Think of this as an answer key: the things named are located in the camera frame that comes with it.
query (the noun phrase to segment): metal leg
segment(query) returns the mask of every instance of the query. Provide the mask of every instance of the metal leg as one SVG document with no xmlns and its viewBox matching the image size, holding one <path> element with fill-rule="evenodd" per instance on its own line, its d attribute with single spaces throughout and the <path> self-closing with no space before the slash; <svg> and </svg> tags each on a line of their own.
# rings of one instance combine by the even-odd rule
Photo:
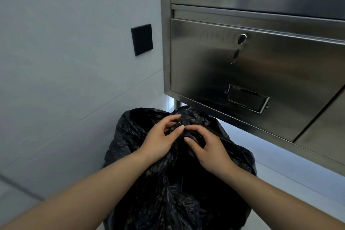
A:
<svg viewBox="0 0 345 230">
<path fill-rule="evenodd" d="M 181 106 L 181 101 L 174 99 L 174 109 L 178 109 Z"/>
</svg>

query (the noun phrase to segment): black wall switch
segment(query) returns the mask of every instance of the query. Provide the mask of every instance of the black wall switch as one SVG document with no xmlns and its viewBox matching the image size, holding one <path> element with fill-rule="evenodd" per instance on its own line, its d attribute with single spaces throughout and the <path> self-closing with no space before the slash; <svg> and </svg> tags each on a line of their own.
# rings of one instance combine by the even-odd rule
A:
<svg viewBox="0 0 345 230">
<path fill-rule="evenodd" d="M 151 24 L 131 28 L 131 31 L 136 56 L 153 49 Z"/>
</svg>

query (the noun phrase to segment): forearm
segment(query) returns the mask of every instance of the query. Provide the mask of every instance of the forearm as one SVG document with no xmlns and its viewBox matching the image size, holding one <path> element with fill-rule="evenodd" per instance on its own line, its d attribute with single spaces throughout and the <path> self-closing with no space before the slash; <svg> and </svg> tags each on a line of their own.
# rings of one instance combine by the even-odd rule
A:
<svg viewBox="0 0 345 230">
<path fill-rule="evenodd" d="M 1 230 L 94 230 L 149 165 L 136 151 L 40 203 Z"/>
<path fill-rule="evenodd" d="M 345 224 L 239 167 L 220 175 L 273 230 L 344 230 Z"/>
</svg>

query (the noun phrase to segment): hand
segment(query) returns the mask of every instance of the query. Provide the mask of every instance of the hand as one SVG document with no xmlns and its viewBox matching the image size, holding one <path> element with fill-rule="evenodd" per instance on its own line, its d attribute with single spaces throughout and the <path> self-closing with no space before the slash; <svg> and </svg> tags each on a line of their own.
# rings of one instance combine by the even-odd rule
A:
<svg viewBox="0 0 345 230">
<path fill-rule="evenodd" d="M 169 115 L 163 118 L 147 134 L 144 143 L 138 151 L 148 158 L 150 164 L 164 157 L 169 152 L 174 141 L 182 134 L 185 128 L 184 125 L 179 126 L 169 135 L 164 134 L 167 128 L 176 124 L 173 120 L 177 120 L 180 117 L 181 115 Z"/>
<path fill-rule="evenodd" d="M 197 142 L 189 137 L 185 137 L 184 140 L 192 148 L 200 164 L 207 171 L 221 178 L 229 169 L 237 168 L 235 163 L 231 161 L 218 136 L 200 125 L 188 125 L 186 129 L 197 131 L 204 137 L 206 142 L 204 148 L 201 148 Z"/>
</svg>

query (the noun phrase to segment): black garbage bag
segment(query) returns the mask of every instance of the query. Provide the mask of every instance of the black garbage bag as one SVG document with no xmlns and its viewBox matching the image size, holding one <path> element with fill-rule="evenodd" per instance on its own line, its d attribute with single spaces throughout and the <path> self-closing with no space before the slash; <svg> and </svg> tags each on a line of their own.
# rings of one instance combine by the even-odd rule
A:
<svg viewBox="0 0 345 230">
<path fill-rule="evenodd" d="M 171 114 L 182 116 L 166 134 L 180 125 L 202 125 L 220 137 L 239 167 L 256 175 L 253 154 L 234 144 L 217 119 L 189 106 L 172 113 L 152 108 L 126 111 L 106 152 L 105 166 L 136 151 L 153 125 Z M 169 153 L 150 166 L 121 199 L 104 221 L 106 229 L 241 229 L 251 208 L 230 186 L 200 165 L 184 136 L 205 146 L 199 133 L 185 130 Z"/>
</svg>

